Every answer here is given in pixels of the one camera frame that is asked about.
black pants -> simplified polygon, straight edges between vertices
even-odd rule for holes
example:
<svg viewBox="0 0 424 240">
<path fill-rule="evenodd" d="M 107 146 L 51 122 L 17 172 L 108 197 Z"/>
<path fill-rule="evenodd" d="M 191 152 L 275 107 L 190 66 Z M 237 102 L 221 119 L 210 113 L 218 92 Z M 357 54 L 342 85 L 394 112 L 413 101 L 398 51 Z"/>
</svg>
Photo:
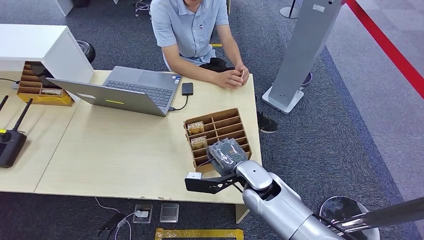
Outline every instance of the black pants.
<svg viewBox="0 0 424 240">
<path fill-rule="evenodd" d="M 199 67 L 211 70 L 217 73 L 222 73 L 229 70 L 234 70 L 234 67 L 227 67 L 226 62 L 222 60 L 221 58 L 212 57 L 210 59 L 210 62 L 208 64 L 200 65 Z"/>
</svg>

yellow sticker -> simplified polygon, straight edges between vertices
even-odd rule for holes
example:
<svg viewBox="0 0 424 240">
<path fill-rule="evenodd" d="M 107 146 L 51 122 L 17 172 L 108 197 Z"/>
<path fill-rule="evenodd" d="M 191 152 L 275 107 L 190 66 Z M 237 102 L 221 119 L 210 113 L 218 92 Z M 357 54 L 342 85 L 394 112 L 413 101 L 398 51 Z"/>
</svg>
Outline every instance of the yellow sticker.
<svg viewBox="0 0 424 240">
<path fill-rule="evenodd" d="M 114 104 L 124 104 L 123 102 L 121 102 L 121 101 L 112 101 L 112 100 L 107 100 L 107 99 L 105 99 L 105 101 L 106 102 L 109 102 L 109 103 L 114 103 Z"/>
</svg>

light wood tabletop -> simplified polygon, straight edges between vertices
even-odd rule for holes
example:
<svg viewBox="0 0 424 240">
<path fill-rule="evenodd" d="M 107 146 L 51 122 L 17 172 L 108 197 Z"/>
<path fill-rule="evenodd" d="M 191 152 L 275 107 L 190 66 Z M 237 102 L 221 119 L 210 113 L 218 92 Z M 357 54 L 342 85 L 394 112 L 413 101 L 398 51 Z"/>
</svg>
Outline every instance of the light wood tabletop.
<svg viewBox="0 0 424 240">
<path fill-rule="evenodd" d="M 97 70 L 101 85 L 110 71 Z M 243 204 L 235 187 L 218 194 L 189 192 L 184 178 L 194 172 L 185 137 L 186 119 L 237 107 L 252 149 L 261 163 L 253 77 L 236 90 L 183 77 L 194 83 L 187 107 L 167 117 L 81 101 L 35 192 L 39 194 Z M 181 85 L 172 104 L 180 108 Z M 209 172 L 205 177 L 216 176 Z"/>
<path fill-rule="evenodd" d="M 0 78 L 19 81 L 22 72 L 0 72 Z M 0 111 L 0 129 L 12 129 L 26 103 L 11 88 L 12 82 L 0 80 L 0 101 L 9 98 Z M 27 140 L 16 162 L 10 168 L 0 168 L 0 191 L 33 193 L 56 150 L 77 104 L 47 106 L 32 104 L 19 131 Z"/>
</svg>

shirt collar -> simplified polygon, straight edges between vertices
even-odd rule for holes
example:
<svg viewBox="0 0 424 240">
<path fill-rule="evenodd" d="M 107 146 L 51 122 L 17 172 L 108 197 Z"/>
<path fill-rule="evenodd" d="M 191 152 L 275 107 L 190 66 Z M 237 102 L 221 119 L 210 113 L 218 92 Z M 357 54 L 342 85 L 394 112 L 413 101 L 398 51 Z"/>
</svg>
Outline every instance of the shirt collar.
<svg viewBox="0 0 424 240">
<path fill-rule="evenodd" d="M 186 4 L 184 3 L 184 0 L 177 0 L 176 4 L 178 5 L 178 15 L 181 16 L 186 14 L 192 14 L 192 12 L 187 8 Z M 205 13 L 208 7 L 209 7 L 209 1 L 202 0 L 199 8 L 196 11 L 196 14 Z"/>
</svg>

light blue polo shirt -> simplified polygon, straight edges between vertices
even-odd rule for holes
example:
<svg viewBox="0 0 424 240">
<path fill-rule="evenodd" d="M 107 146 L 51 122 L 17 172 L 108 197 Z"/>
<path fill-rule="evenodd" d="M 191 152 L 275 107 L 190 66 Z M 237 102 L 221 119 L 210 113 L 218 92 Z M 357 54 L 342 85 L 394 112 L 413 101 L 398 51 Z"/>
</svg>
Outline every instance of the light blue polo shirt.
<svg viewBox="0 0 424 240">
<path fill-rule="evenodd" d="M 177 44 L 179 55 L 198 66 L 216 57 L 209 41 L 214 26 L 229 24 L 226 0 L 203 0 L 196 13 L 186 7 L 184 0 L 153 0 L 150 10 L 159 47 Z M 165 56 L 163 59 L 169 68 Z"/>
</svg>

